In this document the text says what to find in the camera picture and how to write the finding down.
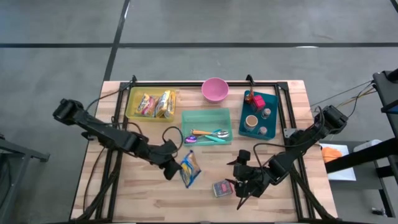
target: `blue snack bag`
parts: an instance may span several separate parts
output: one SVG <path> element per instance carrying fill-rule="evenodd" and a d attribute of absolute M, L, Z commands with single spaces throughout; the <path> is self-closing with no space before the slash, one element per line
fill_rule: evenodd
<path fill-rule="evenodd" d="M 180 169 L 181 178 L 184 181 L 185 187 L 189 188 L 201 172 L 192 150 L 183 158 L 180 165 L 182 167 Z"/>

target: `black line on floor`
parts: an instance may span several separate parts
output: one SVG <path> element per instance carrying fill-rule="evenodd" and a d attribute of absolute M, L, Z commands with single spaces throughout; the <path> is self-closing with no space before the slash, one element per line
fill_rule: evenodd
<path fill-rule="evenodd" d="M 322 48 L 398 47 L 398 42 L 374 43 L 121 43 L 123 49 L 222 49 L 222 48 Z"/>
<path fill-rule="evenodd" d="M 106 70 L 103 81 L 109 81 L 111 79 L 114 59 L 116 58 L 116 53 L 118 52 L 120 38 L 122 36 L 124 22 L 126 21 L 129 5 L 130 5 L 130 0 L 125 0 L 122 8 L 122 13 L 120 14 L 118 29 L 116 30 L 116 34 L 114 36 L 111 54 L 109 55 L 108 64 L 106 64 Z"/>
<path fill-rule="evenodd" d="M 75 44 L 8 44 L 0 43 L 0 48 L 110 48 L 112 43 L 75 43 Z"/>
<path fill-rule="evenodd" d="M 394 6 L 394 9 L 396 9 L 396 12 L 398 13 L 398 3 L 396 0 L 390 0 L 392 6 Z"/>

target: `pink bowl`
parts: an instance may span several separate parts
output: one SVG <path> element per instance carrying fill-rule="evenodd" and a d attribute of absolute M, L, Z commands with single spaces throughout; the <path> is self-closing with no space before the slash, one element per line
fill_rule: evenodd
<path fill-rule="evenodd" d="M 201 86 L 201 93 L 212 103 L 219 103 L 228 95 L 228 84 L 220 78 L 209 78 Z"/>

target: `snack bag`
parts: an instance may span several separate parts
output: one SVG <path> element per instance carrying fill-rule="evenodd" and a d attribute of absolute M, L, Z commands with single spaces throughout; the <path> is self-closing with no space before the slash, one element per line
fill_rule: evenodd
<path fill-rule="evenodd" d="M 156 106 L 156 117 L 161 117 L 167 110 L 167 103 L 169 102 L 170 90 L 164 91 L 163 95 L 160 97 L 159 102 Z"/>
<path fill-rule="evenodd" d="M 175 92 L 171 92 L 169 96 L 169 102 L 167 103 L 167 110 L 164 113 L 165 118 L 174 116 L 175 112 Z"/>
<path fill-rule="evenodd" d="M 157 97 L 149 96 L 148 94 L 144 93 L 135 114 L 153 118 L 155 116 L 157 100 Z"/>
<path fill-rule="evenodd" d="M 201 172 L 192 150 L 184 157 L 180 165 L 182 167 L 180 169 L 181 178 L 184 181 L 185 187 L 189 188 Z"/>

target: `green tray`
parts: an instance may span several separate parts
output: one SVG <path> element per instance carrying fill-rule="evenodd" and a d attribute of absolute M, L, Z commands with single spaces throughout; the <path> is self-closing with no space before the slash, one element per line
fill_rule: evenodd
<path fill-rule="evenodd" d="M 232 124 L 229 117 L 229 109 L 215 110 L 195 110 L 182 112 L 182 134 L 184 139 L 191 135 L 191 130 L 214 131 L 222 129 L 229 132 L 229 137 L 224 139 L 225 142 L 215 142 L 205 137 L 198 138 L 195 143 L 184 143 L 185 146 L 213 146 L 220 144 L 231 144 Z"/>

